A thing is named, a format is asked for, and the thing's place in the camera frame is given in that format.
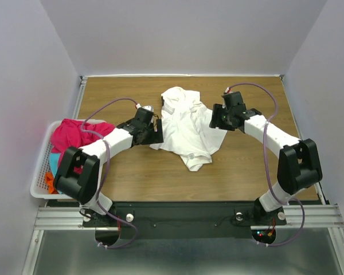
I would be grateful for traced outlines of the white t shirt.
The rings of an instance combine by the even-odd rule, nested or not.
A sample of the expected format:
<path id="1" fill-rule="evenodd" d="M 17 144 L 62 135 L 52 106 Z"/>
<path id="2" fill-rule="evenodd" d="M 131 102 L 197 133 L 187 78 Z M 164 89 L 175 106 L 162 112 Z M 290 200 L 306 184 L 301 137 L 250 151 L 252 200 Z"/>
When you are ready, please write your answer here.
<path id="1" fill-rule="evenodd" d="M 212 110 L 201 101 L 198 91 L 172 87 L 161 97 L 163 143 L 150 148 L 179 155 L 189 171 L 197 172 L 212 162 L 227 131 L 209 127 Z"/>

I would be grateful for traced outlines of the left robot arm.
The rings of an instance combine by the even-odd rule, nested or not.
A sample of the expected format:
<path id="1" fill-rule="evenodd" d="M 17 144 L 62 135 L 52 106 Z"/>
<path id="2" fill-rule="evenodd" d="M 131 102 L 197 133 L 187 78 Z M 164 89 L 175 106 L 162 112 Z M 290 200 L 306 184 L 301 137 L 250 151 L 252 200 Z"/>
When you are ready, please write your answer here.
<path id="1" fill-rule="evenodd" d="M 119 124 L 108 135 L 96 134 L 99 139 L 89 145 L 65 150 L 54 177 L 54 187 L 75 199 L 83 207 L 96 212 L 96 219 L 104 226 L 113 224 L 116 211 L 111 208 L 112 200 L 101 193 L 110 160 L 118 153 L 134 146 L 163 143 L 162 120 L 154 113 L 151 105 L 136 103 L 136 114 L 132 119 Z"/>

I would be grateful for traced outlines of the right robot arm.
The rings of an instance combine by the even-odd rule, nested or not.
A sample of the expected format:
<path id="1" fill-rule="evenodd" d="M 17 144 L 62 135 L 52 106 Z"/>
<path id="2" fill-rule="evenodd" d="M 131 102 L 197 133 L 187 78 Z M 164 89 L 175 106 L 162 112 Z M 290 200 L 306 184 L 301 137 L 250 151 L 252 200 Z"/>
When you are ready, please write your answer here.
<path id="1" fill-rule="evenodd" d="M 323 178 L 316 143 L 289 135 L 258 110 L 248 109 L 240 92 L 226 91 L 222 98 L 222 104 L 213 106 L 210 128 L 238 129 L 261 142 L 265 154 L 271 151 L 278 159 L 276 183 L 268 185 L 268 191 L 255 200 L 252 210 L 256 222 L 266 223 L 273 211 Z"/>

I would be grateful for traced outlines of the pink t shirt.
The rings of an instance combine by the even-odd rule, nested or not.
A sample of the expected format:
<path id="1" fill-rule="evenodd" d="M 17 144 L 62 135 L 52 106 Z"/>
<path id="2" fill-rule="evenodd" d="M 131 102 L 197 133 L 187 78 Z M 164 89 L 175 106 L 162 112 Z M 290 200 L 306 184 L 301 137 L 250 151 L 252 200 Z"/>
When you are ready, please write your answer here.
<path id="1" fill-rule="evenodd" d="M 87 146 L 100 139 L 98 135 L 92 132 L 97 132 L 101 136 L 106 136 L 111 133 L 115 126 L 110 123 L 101 122 L 97 124 L 85 123 L 83 128 L 85 132 L 81 130 L 82 121 L 64 119 L 61 124 L 54 130 L 51 135 L 50 142 L 52 144 L 53 153 L 60 153 L 60 160 L 68 147 L 82 147 Z"/>

